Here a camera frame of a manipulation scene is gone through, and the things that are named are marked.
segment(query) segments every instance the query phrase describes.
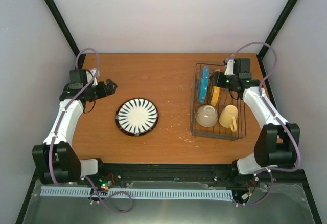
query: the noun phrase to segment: gray wall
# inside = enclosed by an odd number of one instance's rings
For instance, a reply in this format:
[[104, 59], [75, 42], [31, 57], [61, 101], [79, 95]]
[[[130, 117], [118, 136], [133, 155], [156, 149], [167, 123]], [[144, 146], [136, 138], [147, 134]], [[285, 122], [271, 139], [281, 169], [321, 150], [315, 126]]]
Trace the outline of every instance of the gray wall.
[[0, 0], [0, 222], [15, 223], [31, 150], [54, 122], [74, 57], [43, 0]]
[[[301, 129], [300, 151], [323, 223], [327, 223], [327, 0], [299, 0], [273, 46], [270, 79], [279, 110]], [[271, 53], [264, 59], [267, 69]]]
[[80, 48], [172, 53], [232, 52], [264, 40], [287, 0], [55, 1]]

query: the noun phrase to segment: wooden table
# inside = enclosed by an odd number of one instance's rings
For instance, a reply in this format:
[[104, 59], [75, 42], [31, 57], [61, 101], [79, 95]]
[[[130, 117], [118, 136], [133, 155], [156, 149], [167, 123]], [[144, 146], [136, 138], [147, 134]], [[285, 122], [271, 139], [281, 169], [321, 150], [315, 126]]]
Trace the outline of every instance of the wooden table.
[[[118, 85], [112, 96], [97, 100], [76, 126], [73, 149], [80, 159], [101, 158], [109, 163], [231, 163], [253, 152], [260, 133], [251, 110], [246, 107], [247, 134], [228, 141], [194, 137], [190, 131], [191, 85], [198, 62], [222, 63], [230, 54], [101, 54], [99, 80], [110, 78]], [[262, 79], [255, 54], [238, 54], [251, 59], [254, 79]], [[84, 68], [96, 66], [87, 54]], [[126, 100], [144, 97], [158, 108], [155, 129], [141, 137], [120, 132], [115, 113]]]

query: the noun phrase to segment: yellow mug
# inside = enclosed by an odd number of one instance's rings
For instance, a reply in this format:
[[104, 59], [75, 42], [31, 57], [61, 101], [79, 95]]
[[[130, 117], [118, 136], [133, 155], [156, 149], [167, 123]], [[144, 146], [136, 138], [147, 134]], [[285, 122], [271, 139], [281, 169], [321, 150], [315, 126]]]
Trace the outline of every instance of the yellow mug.
[[220, 114], [219, 123], [224, 128], [230, 128], [232, 132], [236, 132], [237, 125], [236, 120], [238, 116], [238, 110], [236, 106], [226, 106]]

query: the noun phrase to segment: black pole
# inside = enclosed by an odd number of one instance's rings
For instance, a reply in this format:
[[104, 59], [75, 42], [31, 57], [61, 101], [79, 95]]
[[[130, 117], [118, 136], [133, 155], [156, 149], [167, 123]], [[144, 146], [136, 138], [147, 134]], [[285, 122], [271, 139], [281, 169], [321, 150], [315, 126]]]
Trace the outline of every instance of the black pole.
[[63, 35], [65, 36], [69, 46], [71, 47], [73, 53], [75, 54], [75, 56], [78, 55], [78, 53], [80, 52], [74, 39], [73, 36], [71, 35], [71, 33], [69, 32], [69, 29], [65, 23], [65, 21], [63, 20], [55, 2], [53, 0], [44, 0], [45, 3], [47, 4], [47, 6], [49, 7], [53, 17], [55, 18], [59, 28], [61, 29]]
[[[285, 23], [287, 17], [289, 16], [289, 14], [291, 13], [293, 7], [295, 6], [297, 0], [288, 0], [284, 9], [282, 10], [281, 14], [279, 15], [274, 27], [271, 29], [271, 32], [268, 35], [268, 38], [266, 39], [265, 43], [271, 45], [278, 32], [280, 31], [280, 29], [282, 28], [283, 24]], [[263, 46], [260, 50], [260, 52], [258, 53], [258, 60], [262, 61], [266, 55], [266, 53], [268, 52], [268, 47]]]

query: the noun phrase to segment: dish rack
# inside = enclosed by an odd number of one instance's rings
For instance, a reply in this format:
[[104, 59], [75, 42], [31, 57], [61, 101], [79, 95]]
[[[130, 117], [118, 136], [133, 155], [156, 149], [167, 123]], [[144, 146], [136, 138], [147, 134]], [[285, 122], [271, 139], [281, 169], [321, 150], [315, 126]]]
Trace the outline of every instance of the dish rack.
[[198, 86], [200, 79], [200, 72], [203, 67], [209, 67], [209, 74], [211, 75], [216, 69], [220, 69], [220, 71], [225, 71], [225, 66], [218, 64], [206, 64], [206, 63], [198, 63], [195, 65], [194, 70], [194, 78], [193, 85], [191, 89], [191, 133], [194, 136], [201, 137], [209, 137], [209, 138], [219, 138], [226, 140], [237, 140], [244, 138], [246, 136], [246, 120], [245, 120], [245, 103], [241, 99], [237, 98], [237, 93], [230, 92], [228, 89], [220, 88], [219, 99], [216, 105], [216, 109], [218, 112], [218, 117], [220, 116], [222, 110], [228, 105], [234, 105], [238, 109], [238, 118], [236, 121], [237, 130], [236, 132], [232, 132], [230, 128], [224, 128], [216, 123], [215, 126], [206, 128], [202, 127], [195, 120], [195, 114], [199, 107], [205, 104], [209, 104], [208, 94], [206, 95], [205, 102], [201, 104], [198, 97]]

